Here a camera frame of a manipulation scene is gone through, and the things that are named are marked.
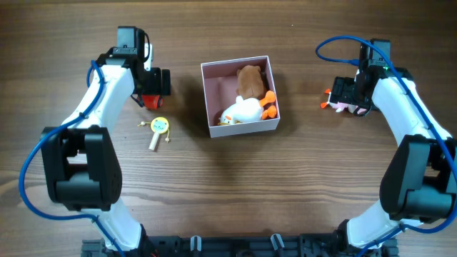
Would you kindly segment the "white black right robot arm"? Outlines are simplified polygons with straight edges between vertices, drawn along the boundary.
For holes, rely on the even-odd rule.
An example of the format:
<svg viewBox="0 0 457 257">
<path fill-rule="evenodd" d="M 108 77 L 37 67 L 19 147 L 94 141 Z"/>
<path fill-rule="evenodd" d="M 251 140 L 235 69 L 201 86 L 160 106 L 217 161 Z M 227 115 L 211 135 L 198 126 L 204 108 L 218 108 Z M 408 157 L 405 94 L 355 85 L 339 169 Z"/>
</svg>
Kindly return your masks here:
<svg viewBox="0 0 457 257">
<path fill-rule="evenodd" d="M 359 117 L 380 111 L 398 145 L 377 202 L 345 220 L 328 246 L 333 254 L 363 256 L 407 230 L 437 233 L 456 219 L 456 140 L 432 117 L 408 70 L 393 65 L 390 41 L 350 39 L 361 45 L 349 62 L 356 77 L 335 78 L 321 107 Z"/>
</svg>

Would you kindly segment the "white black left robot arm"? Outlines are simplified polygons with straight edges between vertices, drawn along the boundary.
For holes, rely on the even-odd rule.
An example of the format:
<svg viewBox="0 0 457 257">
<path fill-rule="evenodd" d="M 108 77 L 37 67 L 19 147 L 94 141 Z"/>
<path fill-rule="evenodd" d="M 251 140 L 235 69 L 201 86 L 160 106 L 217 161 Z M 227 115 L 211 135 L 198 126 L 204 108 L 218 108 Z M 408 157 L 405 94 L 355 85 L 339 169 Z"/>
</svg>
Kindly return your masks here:
<svg viewBox="0 0 457 257">
<path fill-rule="evenodd" d="M 135 26 L 117 29 L 116 45 L 91 62 L 87 92 L 58 127 L 46 127 L 37 146 L 49 198 L 72 219 L 89 219 L 103 238 L 87 241 L 82 256 L 155 256 L 144 227 L 120 198 L 122 172 L 110 132 L 127 99 L 157 109 L 171 93 L 170 72 L 152 67 L 148 34 Z"/>
</svg>

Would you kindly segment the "white pink duck figurine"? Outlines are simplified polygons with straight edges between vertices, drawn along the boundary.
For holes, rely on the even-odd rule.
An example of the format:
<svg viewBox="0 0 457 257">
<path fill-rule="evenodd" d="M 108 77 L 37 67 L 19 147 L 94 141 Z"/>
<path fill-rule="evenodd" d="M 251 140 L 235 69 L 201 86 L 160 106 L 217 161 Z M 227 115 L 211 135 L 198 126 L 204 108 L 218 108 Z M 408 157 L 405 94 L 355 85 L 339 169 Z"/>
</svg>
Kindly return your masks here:
<svg viewBox="0 0 457 257">
<path fill-rule="evenodd" d="M 370 109 L 363 109 L 360 106 L 356 106 L 356 105 L 352 105 L 352 104 L 345 104 L 345 103 L 341 103 L 341 102 L 337 102 L 337 103 L 330 102 L 330 97 L 331 97 L 330 89 L 326 89 L 325 94 L 328 95 L 328 101 L 320 104 L 320 107 L 322 109 L 326 108 L 327 106 L 330 106 L 331 108 L 336 110 L 336 113 L 340 113 L 342 111 L 347 110 L 355 116 L 365 116 L 370 111 Z"/>
</svg>

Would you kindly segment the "brown plush bear toy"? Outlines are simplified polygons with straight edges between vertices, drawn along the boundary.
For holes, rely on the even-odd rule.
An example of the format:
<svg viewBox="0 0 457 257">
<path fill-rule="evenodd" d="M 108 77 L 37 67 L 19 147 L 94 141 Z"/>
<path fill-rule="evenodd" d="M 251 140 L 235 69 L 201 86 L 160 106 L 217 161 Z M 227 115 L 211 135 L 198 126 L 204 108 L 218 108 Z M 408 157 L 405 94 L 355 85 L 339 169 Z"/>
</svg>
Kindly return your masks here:
<svg viewBox="0 0 457 257">
<path fill-rule="evenodd" d="M 236 93 L 243 99 L 262 99 L 266 87 L 261 76 L 260 66 L 247 65 L 237 71 L 238 88 Z"/>
</svg>

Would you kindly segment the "yellow rattle drum toy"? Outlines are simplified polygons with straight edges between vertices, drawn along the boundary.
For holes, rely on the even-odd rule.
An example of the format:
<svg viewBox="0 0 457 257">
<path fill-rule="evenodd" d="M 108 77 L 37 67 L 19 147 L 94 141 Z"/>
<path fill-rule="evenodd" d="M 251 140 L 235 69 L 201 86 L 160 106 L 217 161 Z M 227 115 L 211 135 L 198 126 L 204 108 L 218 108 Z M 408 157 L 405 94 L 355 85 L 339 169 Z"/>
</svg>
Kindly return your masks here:
<svg viewBox="0 0 457 257">
<path fill-rule="evenodd" d="M 162 134 L 166 134 L 165 142 L 170 142 L 170 123 L 164 117 L 156 117 L 152 121 L 141 121 L 137 126 L 149 125 L 153 131 L 153 136 L 149 144 L 149 150 L 155 151 Z"/>
</svg>

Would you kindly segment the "white plush duck orange feet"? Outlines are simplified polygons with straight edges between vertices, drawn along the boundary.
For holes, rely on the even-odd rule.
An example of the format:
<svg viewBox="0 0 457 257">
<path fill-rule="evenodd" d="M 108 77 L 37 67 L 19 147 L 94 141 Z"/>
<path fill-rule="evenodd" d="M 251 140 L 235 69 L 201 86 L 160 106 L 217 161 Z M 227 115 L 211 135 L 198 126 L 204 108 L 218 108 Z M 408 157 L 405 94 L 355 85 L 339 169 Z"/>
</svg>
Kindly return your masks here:
<svg viewBox="0 0 457 257">
<path fill-rule="evenodd" d="M 218 125 L 235 125 L 274 119 L 278 113 L 274 106 L 276 94 L 267 91 L 261 100 L 255 98 L 243 99 L 236 97 L 236 103 L 228 107 L 219 118 Z"/>
</svg>

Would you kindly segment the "red toy fire truck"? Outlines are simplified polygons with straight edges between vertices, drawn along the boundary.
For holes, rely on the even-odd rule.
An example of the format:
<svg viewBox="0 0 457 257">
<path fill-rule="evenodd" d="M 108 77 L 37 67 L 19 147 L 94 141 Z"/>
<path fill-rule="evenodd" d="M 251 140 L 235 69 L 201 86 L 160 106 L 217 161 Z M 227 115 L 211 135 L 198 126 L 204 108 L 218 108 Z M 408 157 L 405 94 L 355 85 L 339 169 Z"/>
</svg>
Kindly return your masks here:
<svg viewBox="0 0 457 257">
<path fill-rule="evenodd" d="M 163 98 L 160 95 L 137 96 L 139 103 L 148 110 L 159 109 L 163 105 Z"/>
</svg>

